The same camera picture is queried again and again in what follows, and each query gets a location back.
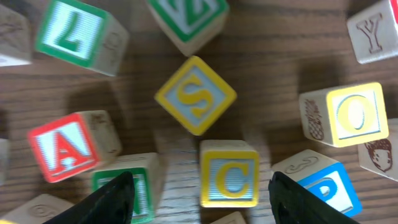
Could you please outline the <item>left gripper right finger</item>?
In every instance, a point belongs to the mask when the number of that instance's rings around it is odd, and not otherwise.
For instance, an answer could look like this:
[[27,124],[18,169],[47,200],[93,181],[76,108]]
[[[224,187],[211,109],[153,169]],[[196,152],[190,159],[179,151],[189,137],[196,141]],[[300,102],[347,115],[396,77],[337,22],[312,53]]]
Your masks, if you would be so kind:
[[268,189],[276,224],[359,224],[282,172],[273,174]]

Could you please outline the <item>yellow C block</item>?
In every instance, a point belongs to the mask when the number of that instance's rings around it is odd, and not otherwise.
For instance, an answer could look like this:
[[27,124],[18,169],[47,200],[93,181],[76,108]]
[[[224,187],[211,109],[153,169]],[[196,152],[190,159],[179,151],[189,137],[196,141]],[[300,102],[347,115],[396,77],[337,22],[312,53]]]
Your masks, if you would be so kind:
[[200,143],[202,207],[255,207],[259,201],[259,153],[242,140]]

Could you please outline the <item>yellow O block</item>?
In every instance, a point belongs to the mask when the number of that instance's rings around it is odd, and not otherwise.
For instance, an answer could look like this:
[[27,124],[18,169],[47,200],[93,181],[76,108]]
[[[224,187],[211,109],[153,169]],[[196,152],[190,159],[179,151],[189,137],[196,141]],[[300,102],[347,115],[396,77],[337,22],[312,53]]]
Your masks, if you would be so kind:
[[347,147],[389,135],[382,85],[345,85],[299,95],[305,137]]

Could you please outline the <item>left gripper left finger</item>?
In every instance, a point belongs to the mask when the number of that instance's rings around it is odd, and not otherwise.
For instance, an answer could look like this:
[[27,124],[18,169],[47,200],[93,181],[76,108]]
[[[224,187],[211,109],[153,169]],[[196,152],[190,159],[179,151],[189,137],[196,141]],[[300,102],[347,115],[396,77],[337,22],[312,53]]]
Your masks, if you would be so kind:
[[134,198],[133,175],[123,172],[44,224],[130,224]]

